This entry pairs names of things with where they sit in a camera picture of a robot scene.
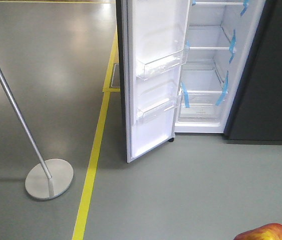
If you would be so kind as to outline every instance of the door shelf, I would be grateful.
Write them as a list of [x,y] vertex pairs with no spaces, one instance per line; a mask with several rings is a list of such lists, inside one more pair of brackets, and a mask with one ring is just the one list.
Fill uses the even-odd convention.
[[182,84],[186,92],[181,100],[179,122],[218,122],[223,104],[216,105],[223,92],[223,79],[210,62],[185,65]]
[[181,98],[182,94],[179,94],[176,97],[163,99],[160,102],[157,102],[156,104],[147,108],[138,109],[137,124],[144,124],[167,111],[176,109],[180,105]]
[[184,49],[157,60],[147,63],[137,61],[136,76],[145,81],[181,66],[186,63],[188,52],[189,47],[185,45]]

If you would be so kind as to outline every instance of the refrigerator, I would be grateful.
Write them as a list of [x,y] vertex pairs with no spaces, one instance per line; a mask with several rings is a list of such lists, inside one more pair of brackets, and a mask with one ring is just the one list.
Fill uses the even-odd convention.
[[282,0],[116,7],[127,162],[175,133],[282,141]]

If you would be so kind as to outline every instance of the open refrigerator door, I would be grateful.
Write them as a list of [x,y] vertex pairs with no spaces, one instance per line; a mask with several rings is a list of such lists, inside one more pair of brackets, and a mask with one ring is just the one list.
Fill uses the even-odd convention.
[[190,4],[122,2],[128,162],[174,137],[181,66],[189,51],[185,35]]

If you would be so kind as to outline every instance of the metal pole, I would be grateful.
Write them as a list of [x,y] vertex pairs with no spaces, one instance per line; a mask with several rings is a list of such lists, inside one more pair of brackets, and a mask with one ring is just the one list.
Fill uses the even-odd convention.
[[25,130],[25,132],[26,132],[26,134],[27,134],[29,140],[31,141],[31,144],[32,144],[32,146],[33,146],[33,148],[34,148],[34,150],[35,150],[35,152],[36,152],[36,154],[37,154],[37,157],[39,158],[39,160],[40,160],[40,162],[41,162],[41,165],[42,165],[42,168],[43,168],[43,170],[44,170],[44,172],[45,172],[45,174],[46,174],[46,177],[47,177],[48,179],[52,179],[52,175],[51,175],[49,169],[47,168],[47,165],[46,165],[46,163],[44,162],[44,160],[43,160],[43,158],[42,158],[42,155],[41,155],[39,149],[38,149],[37,146],[36,146],[35,140],[34,140],[32,134],[31,134],[31,132],[30,132],[30,130],[29,130],[29,128],[28,128],[28,126],[27,126],[27,124],[26,124],[26,122],[25,122],[23,116],[22,116],[22,113],[21,113],[21,111],[20,111],[20,109],[19,109],[19,107],[18,107],[18,105],[17,105],[17,103],[16,103],[16,101],[15,101],[15,99],[14,99],[14,97],[13,97],[13,94],[12,94],[12,92],[11,92],[11,90],[10,90],[10,87],[9,87],[8,83],[7,83],[6,80],[5,80],[5,77],[4,77],[3,73],[2,73],[1,68],[0,68],[0,82],[1,82],[1,85],[2,85],[4,91],[5,91],[6,95],[7,95],[7,97],[8,97],[8,99],[9,99],[10,103],[11,103],[12,106],[13,106],[13,109],[14,109],[14,111],[15,111],[17,117],[19,118],[20,122],[21,122],[22,125],[23,125],[23,128],[24,128],[24,130]]

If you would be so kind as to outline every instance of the black refrigerator side panel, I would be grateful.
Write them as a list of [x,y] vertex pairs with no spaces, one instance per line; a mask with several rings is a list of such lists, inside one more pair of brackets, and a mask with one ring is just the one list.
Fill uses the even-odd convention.
[[224,133],[282,141],[282,0],[266,1]]
[[119,47],[119,68],[120,68],[120,91],[121,91],[121,107],[122,107],[122,127],[123,127],[123,143],[122,149],[126,146],[126,106],[125,106],[125,76],[124,76],[124,55],[123,55],[123,16],[122,16],[122,0],[116,0],[116,22],[117,22],[117,38]]

